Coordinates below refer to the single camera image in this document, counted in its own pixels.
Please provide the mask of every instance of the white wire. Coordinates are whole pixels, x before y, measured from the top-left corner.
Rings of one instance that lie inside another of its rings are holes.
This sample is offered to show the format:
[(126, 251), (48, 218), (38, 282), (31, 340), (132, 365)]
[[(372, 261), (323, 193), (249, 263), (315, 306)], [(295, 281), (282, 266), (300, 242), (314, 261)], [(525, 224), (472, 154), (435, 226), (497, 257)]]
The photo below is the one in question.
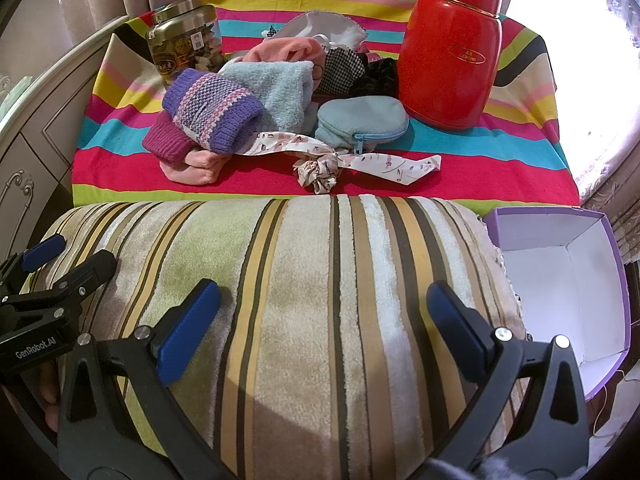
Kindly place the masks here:
[[(618, 373), (618, 372), (620, 372), (620, 373), (622, 374), (622, 379), (623, 379), (623, 381), (625, 381), (625, 383), (632, 383), (632, 382), (634, 382), (634, 381), (635, 381), (635, 382), (640, 383), (640, 379), (627, 379), (627, 378), (626, 378), (626, 374), (625, 374), (622, 370), (620, 370), (620, 369), (616, 370), (616, 371), (615, 371), (615, 372), (613, 372), (613, 373), (614, 373), (614, 375), (615, 375), (615, 374), (616, 374), (616, 373)], [(604, 386), (604, 403), (603, 403), (603, 405), (602, 405), (602, 408), (601, 408), (601, 409), (600, 409), (600, 411), (598, 412), (598, 415), (596, 415), (596, 420), (595, 420), (595, 421), (594, 421), (594, 423), (593, 423), (593, 432), (592, 432), (592, 433), (593, 433), (593, 437), (594, 437), (594, 438), (610, 438), (610, 437), (612, 437), (612, 436), (614, 436), (614, 435), (618, 434), (618, 432), (617, 432), (617, 431), (615, 431), (615, 432), (613, 432), (613, 433), (609, 433), (609, 434), (607, 434), (607, 435), (596, 435), (596, 426), (598, 425), (598, 419), (600, 418), (600, 415), (602, 415), (602, 412), (604, 411), (604, 408), (606, 407), (606, 405), (607, 405), (607, 387), (606, 387), (606, 386)]]

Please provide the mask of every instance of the zipper pull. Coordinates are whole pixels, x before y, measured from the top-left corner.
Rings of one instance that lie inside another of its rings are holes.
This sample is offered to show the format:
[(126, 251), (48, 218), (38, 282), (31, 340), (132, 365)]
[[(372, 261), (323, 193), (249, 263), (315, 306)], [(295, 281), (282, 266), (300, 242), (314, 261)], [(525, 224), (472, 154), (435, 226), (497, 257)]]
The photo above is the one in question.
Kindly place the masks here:
[(353, 149), (353, 153), (355, 153), (356, 155), (362, 155), (362, 149), (364, 145), (364, 138), (362, 134), (356, 134), (353, 136), (353, 138), (356, 139), (356, 146)]

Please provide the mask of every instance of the metal screw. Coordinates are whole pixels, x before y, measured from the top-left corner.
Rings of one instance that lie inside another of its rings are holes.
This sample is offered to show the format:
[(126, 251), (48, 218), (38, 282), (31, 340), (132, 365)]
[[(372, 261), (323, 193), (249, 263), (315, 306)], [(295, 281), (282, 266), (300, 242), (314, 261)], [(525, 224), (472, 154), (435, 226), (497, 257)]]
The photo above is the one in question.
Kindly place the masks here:
[(133, 331), (133, 337), (142, 341), (151, 335), (151, 329), (147, 325), (141, 325)]
[(556, 336), (556, 344), (560, 348), (569, 348), (569, 338), (565, 335), (557, 335)]
[(86, 346), (91, 342), (91, 334), (84, 332), (78, 336), (78, 344), (80, 346)]
[(511, 330), (503, 326), (496, 328), (494, 333), (500, 341), (511, 341), (511, 338), (513, 337)]

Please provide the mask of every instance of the beige striped fabric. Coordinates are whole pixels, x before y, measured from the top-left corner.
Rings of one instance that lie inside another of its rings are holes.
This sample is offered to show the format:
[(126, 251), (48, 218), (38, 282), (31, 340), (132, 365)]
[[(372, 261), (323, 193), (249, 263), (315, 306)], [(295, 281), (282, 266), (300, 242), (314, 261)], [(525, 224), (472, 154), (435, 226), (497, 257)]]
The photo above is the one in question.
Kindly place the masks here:
[[(445, 200), (107, 203), (69, 211), (53, 232), (66, 249), (30, 290), (97, 250), (118, 257), (115, 277), (83, 304), (81, 328), (98, 338), (155, 324), (201, 278), (222, 288), (215, 321), (170, 388), (241, 479), (411, 474), (474, 394), (426, 309), (434, 280), (524, 336), (484, 226)], [(161, 451), (135, 392), (124, 378), (120, 387), (143, 440)], [(488, 448), (521, 399), (518, 387)]]

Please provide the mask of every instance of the magenta knitted cuff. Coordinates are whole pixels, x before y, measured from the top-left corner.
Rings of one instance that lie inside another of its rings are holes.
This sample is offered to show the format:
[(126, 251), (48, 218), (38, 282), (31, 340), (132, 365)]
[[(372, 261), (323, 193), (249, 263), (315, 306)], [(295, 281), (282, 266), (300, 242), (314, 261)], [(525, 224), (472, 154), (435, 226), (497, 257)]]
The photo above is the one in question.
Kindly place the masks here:
[(198, 145), (174, 124), (167, 112), (162, 110), (142, 139), (142, 147), (168, 162), (182, 162), (187, 153)]

